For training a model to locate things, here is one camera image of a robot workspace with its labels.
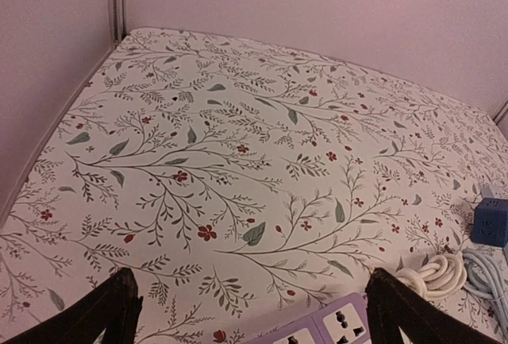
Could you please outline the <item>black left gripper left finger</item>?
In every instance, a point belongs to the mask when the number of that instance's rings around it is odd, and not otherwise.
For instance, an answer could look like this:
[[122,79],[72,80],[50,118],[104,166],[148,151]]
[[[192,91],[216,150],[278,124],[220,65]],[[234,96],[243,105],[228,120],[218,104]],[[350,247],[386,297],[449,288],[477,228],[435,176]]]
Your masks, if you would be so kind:
[[92,292],[8,343],[133,343],[143,298],[130,268],[121,268]]

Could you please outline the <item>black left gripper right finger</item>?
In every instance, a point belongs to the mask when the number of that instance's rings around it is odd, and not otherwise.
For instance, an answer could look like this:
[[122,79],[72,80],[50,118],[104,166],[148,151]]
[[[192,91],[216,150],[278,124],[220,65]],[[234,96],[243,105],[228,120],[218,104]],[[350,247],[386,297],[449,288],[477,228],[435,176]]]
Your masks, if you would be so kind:
[[376,268],[365,289],[368,327],[373,344],[495,343],[493,338],[445,314],[388,271]]

